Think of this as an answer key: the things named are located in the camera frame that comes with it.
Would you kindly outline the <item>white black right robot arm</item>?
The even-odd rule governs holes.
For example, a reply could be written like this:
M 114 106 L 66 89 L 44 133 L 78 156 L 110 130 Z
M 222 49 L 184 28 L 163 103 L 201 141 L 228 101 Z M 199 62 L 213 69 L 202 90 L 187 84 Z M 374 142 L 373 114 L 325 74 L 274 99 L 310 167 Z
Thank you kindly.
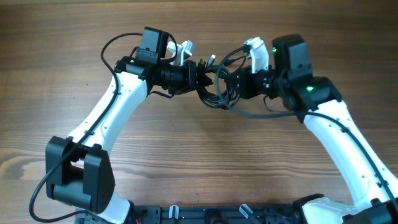
M 306 41 L 298 34 L 278 37 L 269 52 L 255 37 L 245 41 L 242 50 L 251 66 L 234 78 L 239 94 L 281 98 L 287 114 L 297 117 L 321 142 L 352 197 L 349 205 L 322 194 L 301 198 L 296 206 L 302 221 L 396 223 L 397 178 L 362 135 L 331 80 L 313 74 Z

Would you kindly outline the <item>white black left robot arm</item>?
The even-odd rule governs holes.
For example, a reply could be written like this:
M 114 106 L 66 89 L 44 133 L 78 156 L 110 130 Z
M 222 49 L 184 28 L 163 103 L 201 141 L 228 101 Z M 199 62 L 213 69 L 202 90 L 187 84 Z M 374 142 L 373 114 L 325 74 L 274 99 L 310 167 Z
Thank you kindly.
M 201 64 L 191 60 L 195 46 L 176 43 L 168 32 L 146 27 L 141 43 L 110 68 L 111 83 L 91 113 L 67 137 L 52 137 L 45 148 L 47 197 L 76 207 L 78 222 L 139 223 L 134 203 L 115 191 L 109 160 L 134 110 L 162 88 L 167 98 L 210 85 Z

